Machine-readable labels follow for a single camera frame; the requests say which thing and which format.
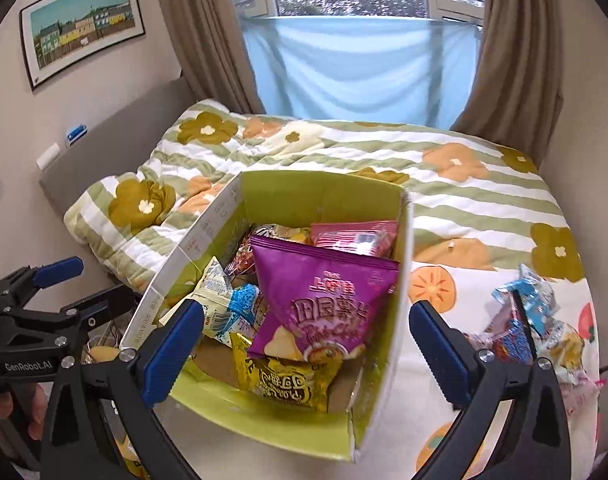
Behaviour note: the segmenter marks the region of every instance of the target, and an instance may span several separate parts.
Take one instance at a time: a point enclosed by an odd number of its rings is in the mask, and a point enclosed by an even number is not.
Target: light blue sheet
[[[242,21],[270,115],[449,129],[463,110],[481,32],[470,23],[379,16]]]

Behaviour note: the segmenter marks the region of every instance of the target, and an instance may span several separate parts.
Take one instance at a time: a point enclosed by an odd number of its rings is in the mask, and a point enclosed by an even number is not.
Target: curtain
[[[196,100],[263,112],[232,0],[159,0],[183,75]]]
[[[242,20],[271,115],[449,129],[466,105],[481,32],[471,23],[389,16]]]
[[[485,0],[478,72],[452,130],[516,148],[539,165],[562,105],[556,0]]]

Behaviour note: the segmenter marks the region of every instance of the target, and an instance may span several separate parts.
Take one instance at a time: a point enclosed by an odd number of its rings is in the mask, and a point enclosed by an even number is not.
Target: wall
[[[53,142],[64,147],[66,128],[80,123],[91,128],[154,86],[177,78],[180,67],[158,0],[139,0],[145,36],[94,54],[31,92],[19,12],[35,1],[17,0],[0,25],[0,277],[24,265],[80,256],[85,263],[81,277],[31,301],[33,307],[55,310],[110,282],[51,209],[37,184],[35,160]]]
[[[577,239],[608,363],[608,20],[594,0],[559,0],[564,106],[542,175]],[[598,452],[608,446],[608,383]]]

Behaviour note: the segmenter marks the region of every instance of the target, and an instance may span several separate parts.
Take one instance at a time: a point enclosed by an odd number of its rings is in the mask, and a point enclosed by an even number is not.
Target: white flower center
[[[150,215],[153,212],[154,208],[155,206],[153,205],[153,203],[149,202],[148,200],[139,201],[139,210],[145,215]]]

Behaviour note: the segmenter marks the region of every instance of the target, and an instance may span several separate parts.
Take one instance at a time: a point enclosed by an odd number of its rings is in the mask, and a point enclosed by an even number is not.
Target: headboard
[[[136,171],[164,132],[194,103],[186,79],[179,77],[153,88],[89,129],[39,179],[56,211],[64,215],[87,187],[101,178]]]

